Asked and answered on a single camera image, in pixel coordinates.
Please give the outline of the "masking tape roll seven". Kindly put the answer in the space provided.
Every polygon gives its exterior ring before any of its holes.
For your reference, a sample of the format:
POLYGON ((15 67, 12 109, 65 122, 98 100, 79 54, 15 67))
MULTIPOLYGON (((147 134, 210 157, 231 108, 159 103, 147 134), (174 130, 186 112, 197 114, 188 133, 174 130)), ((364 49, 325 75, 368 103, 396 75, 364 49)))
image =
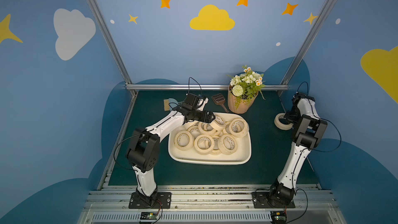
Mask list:
POLYGON ((202 134, 213 136, 217 133, 217 130, 214 129, 209 123, 199 122, 198 129, 202 134))

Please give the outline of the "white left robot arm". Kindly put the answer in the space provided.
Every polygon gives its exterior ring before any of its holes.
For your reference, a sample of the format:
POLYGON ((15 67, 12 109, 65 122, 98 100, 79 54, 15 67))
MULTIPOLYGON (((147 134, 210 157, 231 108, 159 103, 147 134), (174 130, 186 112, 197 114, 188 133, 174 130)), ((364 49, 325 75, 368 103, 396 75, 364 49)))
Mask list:
POLYGON ((135 173, 138 183, 136 192, 140 197, 148 201, 157 198, 153 168, 158 162, 161 141, 188 121, 211 123, 213 120, 213 112, 176 107, 155 124, 134 130, 125 156, 135 173))

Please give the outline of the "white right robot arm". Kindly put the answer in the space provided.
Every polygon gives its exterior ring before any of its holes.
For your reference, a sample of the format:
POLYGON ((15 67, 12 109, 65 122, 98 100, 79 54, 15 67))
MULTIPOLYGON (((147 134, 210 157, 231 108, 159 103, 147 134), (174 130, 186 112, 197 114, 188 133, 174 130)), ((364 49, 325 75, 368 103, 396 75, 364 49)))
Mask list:
POLYGON ((292 103, 290 111, 278 114, 274 119, 277 128, 285 131, 292 129, 293 132, 288 160, 267 196, 268 203, 273 207, 288 206, 291 203, 304 161, 317 148, 328 126, 319 117, 313 97, 297 92, 292 103))

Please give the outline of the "masking tape roll two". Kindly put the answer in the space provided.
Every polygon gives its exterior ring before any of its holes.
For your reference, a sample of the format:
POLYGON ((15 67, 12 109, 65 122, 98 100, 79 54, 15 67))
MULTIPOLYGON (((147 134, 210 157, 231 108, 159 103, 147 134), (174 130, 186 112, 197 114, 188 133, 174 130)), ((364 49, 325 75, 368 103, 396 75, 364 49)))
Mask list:
POLYGON ((215 114, 215 119, 210 123, 210 126, 216 131, 222 131, 226 127, 226 121, 220 116, 215 114))

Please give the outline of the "cream plastic storage tray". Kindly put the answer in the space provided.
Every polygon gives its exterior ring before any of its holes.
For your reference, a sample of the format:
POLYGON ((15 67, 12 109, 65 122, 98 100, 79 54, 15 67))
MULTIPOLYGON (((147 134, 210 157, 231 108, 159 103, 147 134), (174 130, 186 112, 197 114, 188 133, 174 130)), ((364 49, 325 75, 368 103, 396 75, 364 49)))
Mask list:
MULTIPOLYGON (((228 113, 215 113, 216 115, 220 115, 227 123, 226 127, 222 131, 217 131, 214 136, 223 136, 225 134, 230 134, 229 132, 229 124, 235 118, 242 118, 236 114, 228 114, 228 113)), ((184 163, 193 163, 193 164, 211 164, 211 165, 239 165, 245 164, 251 158, 251 139, 250 134, 248 133, 243 138, 236 138, 237 141, 237 151, 231 155, 225 155, 223 153, 219 155, 211 155, 210 153, 207 155, 199 154, 194 146, 186 151, 179 150, 174 145, 174 138, 176 134, 180 131, 187 131, 187 129, 193 125, 198 125, 198 121, 188 122, 183 126, 175 129, 169 135, 169 154, 170 156, 179 162, 184 163)))

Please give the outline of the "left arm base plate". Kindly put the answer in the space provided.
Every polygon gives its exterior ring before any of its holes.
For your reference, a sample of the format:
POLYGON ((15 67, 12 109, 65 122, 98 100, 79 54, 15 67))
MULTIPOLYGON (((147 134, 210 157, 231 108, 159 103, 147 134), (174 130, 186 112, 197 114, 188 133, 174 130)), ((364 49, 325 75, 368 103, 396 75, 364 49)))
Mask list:
POLYGON ((163 209, 169 209, 171 207, 171 199, 171 192, 155 192, 150 197, 147 197, 137 191, 131 194, 128 208, 155 209, 161 206, 163 209))

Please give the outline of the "masking tape roll eight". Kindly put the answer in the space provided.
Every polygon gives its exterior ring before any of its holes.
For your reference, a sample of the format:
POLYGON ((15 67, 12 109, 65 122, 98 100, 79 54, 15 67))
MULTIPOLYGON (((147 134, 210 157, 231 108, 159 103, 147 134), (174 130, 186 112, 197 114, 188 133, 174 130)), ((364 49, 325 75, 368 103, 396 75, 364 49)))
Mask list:
POLYGON ((194 138, 188 131, 180 131, 174 138, 174 145, 177 149, 186 151, 193 147, 194 138))

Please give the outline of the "masking tape roll six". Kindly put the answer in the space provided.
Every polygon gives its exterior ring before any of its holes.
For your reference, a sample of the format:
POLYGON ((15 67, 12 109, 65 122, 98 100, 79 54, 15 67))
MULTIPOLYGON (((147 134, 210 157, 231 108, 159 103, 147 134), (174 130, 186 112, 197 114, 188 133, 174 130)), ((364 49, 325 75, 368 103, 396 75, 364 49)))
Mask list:
POLYGON ((219 150, 225 155, 231 155, 237 151, 237 141, 234 136, 225 134, 218 139, 219 150))

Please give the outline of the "masking tape roll four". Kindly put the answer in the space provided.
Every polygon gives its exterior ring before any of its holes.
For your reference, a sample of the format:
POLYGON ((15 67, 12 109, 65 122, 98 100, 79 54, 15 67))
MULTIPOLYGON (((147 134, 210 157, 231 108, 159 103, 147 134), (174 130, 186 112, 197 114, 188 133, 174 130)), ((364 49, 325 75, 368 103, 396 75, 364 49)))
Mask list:
POLYGON ((278 114, 274 119, 274 124, 277 128, 287 131, 293 128, 293 123, 287 121, 285 119, 285 113, 278 114))

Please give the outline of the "masking tape roll five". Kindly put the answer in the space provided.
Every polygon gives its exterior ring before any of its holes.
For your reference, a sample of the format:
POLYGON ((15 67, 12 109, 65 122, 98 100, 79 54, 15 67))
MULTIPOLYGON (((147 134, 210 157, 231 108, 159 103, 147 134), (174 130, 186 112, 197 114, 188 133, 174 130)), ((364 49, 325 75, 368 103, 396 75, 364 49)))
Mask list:
POLYGON ((207 155, 213 151, 214 139, 207 134, 201 134, 194 140, 194 148, 201 155, 207 155))

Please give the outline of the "masking tape roll one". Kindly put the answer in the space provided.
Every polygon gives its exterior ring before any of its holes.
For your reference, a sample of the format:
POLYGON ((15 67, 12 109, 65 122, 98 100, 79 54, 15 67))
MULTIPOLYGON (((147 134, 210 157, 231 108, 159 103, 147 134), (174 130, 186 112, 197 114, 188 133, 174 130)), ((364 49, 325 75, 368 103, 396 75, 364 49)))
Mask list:
POLYGON ((242 118, 235 118, 229 124, 229 132, 236 138, 243 138, 249 133, 248 123, 242 118))

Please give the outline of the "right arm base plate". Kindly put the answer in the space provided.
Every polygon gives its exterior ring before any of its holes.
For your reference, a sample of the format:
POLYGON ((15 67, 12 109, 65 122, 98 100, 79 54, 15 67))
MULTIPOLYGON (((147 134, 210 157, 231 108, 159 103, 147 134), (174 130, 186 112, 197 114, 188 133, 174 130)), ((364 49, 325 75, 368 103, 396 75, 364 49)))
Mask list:
POLYGON ((255 191, 251 196, 255 208, 295 208, 293 201, 288 203, 281 199, 269 199, 266 191, 255 191))

